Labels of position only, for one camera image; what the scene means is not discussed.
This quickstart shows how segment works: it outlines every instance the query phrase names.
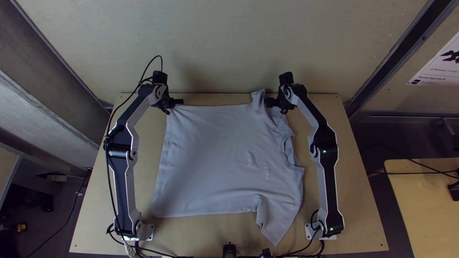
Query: t-shirt sleeve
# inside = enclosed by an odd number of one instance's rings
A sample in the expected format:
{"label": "t-shirt sleeve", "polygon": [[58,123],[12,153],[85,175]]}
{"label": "t-shirt sleeve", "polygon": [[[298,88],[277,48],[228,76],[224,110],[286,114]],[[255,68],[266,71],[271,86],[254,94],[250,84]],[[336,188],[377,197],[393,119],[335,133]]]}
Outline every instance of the t-shirt sleeve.
{"label": "t-shirt sleeve", "polygon": [[257,224],[262,234],[275,246],[293,223],[300,204],[262,198],[258,201]]}

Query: wooden table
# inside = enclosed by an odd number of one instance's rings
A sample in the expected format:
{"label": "wooden table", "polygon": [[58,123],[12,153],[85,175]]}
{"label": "wooden table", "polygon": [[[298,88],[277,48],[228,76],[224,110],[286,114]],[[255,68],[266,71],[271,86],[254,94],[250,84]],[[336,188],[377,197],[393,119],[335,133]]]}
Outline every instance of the wooden table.
{"label": "wooden table", "polygon": [[[459,158],[416,161],[440,171],[459,167]],[[384,166],[389,173],[432,172],[409,160],[386,160]],[[389,175],[389,179],[416,258],[457,257],[459,202],[447,189],[457,179],[442,174]]]}
{"label": "wooden table", "polygon": [[[115,106],[128,94],[121,94]],[[250,94],[171,94],[183,98],[192,106],[237,105],[250,103]],[[310,95],[336,131],[339,161],[336,165],[339,209],[344,216],[345,230],[337,240],[326,241],[324,253],[355,253],[388,250],[383,226],[374,202],[365,169],[355,142],[342,101],[337,95]],[[128,106],[116,113],[116,118]],[[155,219],[149,209],[153,200],[156,175],[164,141],[166,115],[150,108],[136,125],[140,136],[139,158],[134,168],[137,209],[147,223],[155,224],[153,241],[141,242],[141,247],[153,248],[179,256],[221,257],[222,247],[229,241],[236,244],[238,255],[259,255],[261,249],[270,248],[274,254],[303,248],[308,240],[305,223],[319,208],[317,172],[309,154],[307,136],[310,125],[299,109],[287,114],[295,133],[295,154],[305,167],[304,198],[295,221],[277,247],[272,246],[260,233],[255,213],[202,215],[180,218]],[[70,252],[94,254],[125,254],[124,247],[105,234],[113,223],[105,158],[99,150],[86,196],[78,217]],[[318,241],[303,254],[316,253]]]}

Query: paper sign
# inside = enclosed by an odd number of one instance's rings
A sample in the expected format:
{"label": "paper sign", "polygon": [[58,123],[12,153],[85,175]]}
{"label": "paper sign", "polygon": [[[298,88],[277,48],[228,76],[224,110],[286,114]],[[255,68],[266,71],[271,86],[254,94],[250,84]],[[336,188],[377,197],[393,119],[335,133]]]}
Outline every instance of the paper sign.
{"label": "paper sign", "polygon": [[459,86],[459,32],[406,84]]}

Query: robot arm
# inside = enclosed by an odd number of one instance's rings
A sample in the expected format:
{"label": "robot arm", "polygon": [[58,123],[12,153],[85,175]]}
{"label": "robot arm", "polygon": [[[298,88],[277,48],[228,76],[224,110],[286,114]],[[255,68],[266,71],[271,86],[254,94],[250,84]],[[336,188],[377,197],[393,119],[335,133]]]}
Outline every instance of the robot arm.
{"label": "robot arm", "polygon": [[151,84],[140,86],[136,99],[129,105],[104,141],[107,163],[113,170],[118,225],[114,228],[125,240],[152,240],[154,226],[144,224],[135,207],[133,168],[137,162],[139,135],[134,129],[148,107],[156,107],[169,114],[166,108],[183,104],[181,99],[169,97],[167,74],[154,71]]}
{"label": "robot arm", "polygon": [[295,84],[291,72],[279,76],[280,86],[277,99],[266,98],[268,108],[277,106],[281,113],[298,107],[312,126],[308,137],[309,151],[317,167],[320,208],[317,213],[317,223],[306,226],[306,234],[314,233],[314,228],[320,226],[321,239],[341,233],[344,221],[338,210],[338,197],[335,181],[335,164],[338,161],[338,146],[335,131],[330,128],[327,120],[312,101],[307,97],[304,85]]}

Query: wire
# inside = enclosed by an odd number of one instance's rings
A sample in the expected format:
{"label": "wire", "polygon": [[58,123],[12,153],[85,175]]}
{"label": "wire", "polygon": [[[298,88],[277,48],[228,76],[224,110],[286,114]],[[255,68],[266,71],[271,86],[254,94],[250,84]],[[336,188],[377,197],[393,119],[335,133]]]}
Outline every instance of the wire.
{"label": "wire", "polygon": [[[107,228],[107,232],[106,234],[109,234],[111,239],[113,239],[115,242],[117,242],[118,244],[120,245],[124,245],[121,241],[117,240],[111,233],[114,232],[113,229],[111,229],[113,227],[113,223],[109,225],[109,227]],[[162,255],[162,256],[168,256],[168,257],[172,257],[172,258],[179,258],[180,256],[173,256],[173,255],[168,255],[168,254],[165,254],[165,253],[162,253],[162,252],[158,252],[158,251],[155,251],[155,250],[152,250],[152,249],[147,249],[147,248],[143,248],[143,247],[140,247],[138,245],[138,241],[136,241],[137,243],[134,245],[134,246],[131,246],[129,245],[130,247],[134,248],[134,249],[138,249],[138,250],[144,250],[144,251],[148,251],[148,252],[152,252],[152,253],[155,253],[155,254],[159,254],[159,255]]]}
{"label": "wire", "polygon": [[135,253],[137,254],[137,256],[140,257],[140,258],[143,258],[143,256],[139,253],[139,250],[137,249],[137,248],[139,248],[139,241],[135,242],[134,248],[135,248]]}
{"label": "wire", "polygon": [[52,234],[50,237],[48,237],[48,239],[46,239],[37,249],[35,249],[32,253],[30,253],[27,256],[27,258],[29,258],[31,255],[33,255],[36,251],[38,251],[42,246],[44,246],[51,238],[53,238],[57,233],[59,233],[59,231],[61,231],[67,225],[68,221],[72,217],[73,210],[75,210],[75,205],[77,204],[77,199],[78,199],[78,193],[80,193],[81,189],[83,188],[83,185],[85,185],[86,178],[89,175],[90,171],[92,171],[92,170],[91,169],[86,169],[86,176],[85,176],[85,178],[83,180],[83,183],[81,184],[81,186],[78,189],[78,192],[77,192],[77,194],[75,196],[75,201],[73,202],[73,207],[72,207],[72,210],[70,211],[70,214],[68,215],[66,223],[59,230],[57,230],[54,234]]}
{"label": "wire", "polygon": [[362,155],[364,152],[366,152],[367,150],[369,150],[369,149],[371,149],[371,148],[373,148],[373,147],[381,147],[381,148],[383,148],[383,149],[389,150],[389,151],[391,151],[392,153],[395,153],[395,154],[397,154],[398,156],[400,156],[400,157],[402,157],[402,158],[404,158],[404,159],[406,159],[406,160],[409,160],[409,161],[411,161],[411,162],[413,162],[413,163],[415,163],[415,164],[418,164],[418,165],[420,165],[420,166],[422,166],[422,167],[425,167],[425,168],[428,168],[428,169],[430,169],[430,170],[435,171],[435,172],[416,172],[416,173],[372,172],[372,173],[374,173],[374,174],[394,174],[394,175],[407,175],[407,174],[443,174],[443,175],[445,175],[445,176],[449,176],[449,177],[452,177],[452,178],[459,179],[459,177],[457,177],[457,176],[453,176],[453,175],[447,174],[447,173],[450,173],[450,172],[455,172],[456,170],[440,171],[440,170],[438,170],[438,169],[434,169],[434,168],[432,168],[432,167],[429,167],[429,166],[427,166],[427,165],[424,165],[424,164],[422,164],[422,163],[419,163],[419,162],[417,162],[417,161],[415,161],[415,160],[413,160],[413,159],[410,159],[410,158],[406,157],[405,155],[399,153],[398,151],[396,151],[396,150],[394,150],[394,149],[392,149],[392,148],[390,148],[390,147],[387,147],[387,146],[385,146],[385,145],[379,144],[379,143],[371,144],[371,145],[365,147],[365,148],[360,152],[360,154]]}
{"label": "wire", "polygon": [[[309,220],[309,223],[310,223],[311,227],[312,227],[312,220],[314,218],[314,215],[317,214],[317,212],[319,212],[319,210],[314,211],[312,213],[312,215],[311,215],[311,219]],[[322,251],[325,248],[325,243],[324,243],[323,240],[320,240],[320,243],[321,243],[322,247],[320,248],[320,251],[317,254],[315,254],[315,255],[294,255],[296,253],[299,253],[299,252],[302,252],[302,251],[306,250],[312,244],[312,240],[314,240],[314,238],[316,237],[317,233],[320,231],[320,226],[317,226],[316,228],[312,228],[312,229],[315,230],[315,232],[312,235],[311,240],[309,241],[309,243],[304,248],[302,248],[300,250],[297,250],[297,251],[293,251],[293,252],[284,254],[284,255],[280,255],[280,256],[277,256],[277,257],[278,258],[284,258],[284,257],[305,257],[306,258],[306,257],[317,257],[317,256],[320,257],[320,255],[322,254]]]}
{"label": "wire", "polygon": [[129,95],[129,97],[123,101],[123,103],[121,103],[119,106],[116,107],[116,109],[113,110],[113,112],[111,113],[110,115],[110,119],[109,119],[109,124],[107,126],[107,133],[106,133],[106,137],[108,137],[109,135],[109,131],[110,131],[110,125],[111,125],[111,121],[113,119],[113,115],[115,115],[116,111],[118,111],[118,109],[120,107],[122,107],[124,104],[126,104],[126,102],[128,102],[128,100],[132,97],[132,95],[134,95],[134,93],[137,91],[137,89],[140,87],[140,85],[142,85],[142,83],[144,83],[145,81],[151,79],[152,77],[149,77],[147,79],[143,79],[143,77],[145,76],[145,73],[147,72],[147,69],[148,67],[150,66],[150,64],[157,58],[159,57],[161,59],[161,72],[163,71],[163,57],[160,56],[160,55],[157,55],[155,56],[154,58],[152,58],[149,63],[147,64],[147,66],[145,67],[145,69],[143,70],[143,73],[142,73],[142,76],[140,77],[140,81],[139,83],[137,84],[136,88],[133,90],[133,92]]}

